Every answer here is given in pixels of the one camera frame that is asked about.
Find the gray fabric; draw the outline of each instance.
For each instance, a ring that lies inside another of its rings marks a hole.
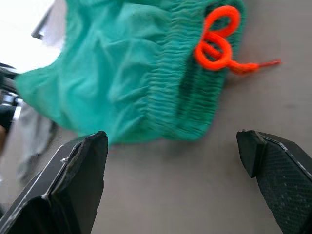
[[[23,155],[18,166],[17,177],[23,179],[30,173],[35,160],[44,152],[52,136],[53,122],[23,103],[20,112],[23,133]]]

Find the textured rubber pad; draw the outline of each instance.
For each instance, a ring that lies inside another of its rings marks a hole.
[[[248,140],[237,135],[240,152],[245,144],[259,141],[255,131],[244,132],[249,132]],[[284,234],[311,234],[312,159],[292,141],[258,134],[266,141],[256,172],[262,195]],[[254,153],[250,151],[249,156],[253,158]],[[247,161],[245,157],[246,152],[241,155],[242,161]]]

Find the orange drawstring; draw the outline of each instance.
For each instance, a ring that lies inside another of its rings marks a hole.
[[[229,17],[231,22],[228,26],[221,30],[209,31],[212,24],[220,17]],[[281,64],[281,60],[275,60],[266,63],[245,63],[240,64],[232,60],[232,48],[226,41],[226,37],[234,33],[240,24],[240,12],[232,6],[221,6],[213,10],[206,18],[204,24],[204,31],[200,38],[198,45],[194,50],[194,57],[197,62],[205,69],[217,71],[225,67],[239,75],[252,73],[259,70],[261,67]],[[222,52],[213,48],[206,41],[216,44]],[[210,61],[206,55],[212,56],[216,61]]]

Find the teal fabric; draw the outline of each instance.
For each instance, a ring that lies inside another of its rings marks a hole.
[[[228,38],[236,52],[245,21],[240,0],[67,0],[62,53],[20,75],[18,91],[59,125],[81,135],[104,130],[111,144],[199,139],[227,69],[204,70],[192,53],[205,16],[222,5],[242,14]]]

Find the green cloth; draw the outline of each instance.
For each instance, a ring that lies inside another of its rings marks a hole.
[[[242,13],[228,38],[236,52],[241,0],[67,0],[62,53],[20,75],[18,91],[59,125],[81,135],[104,130],[111,144],[199,139],[214,118],[227,69],[204,70],[193,49],[205,16],[222,5]]]

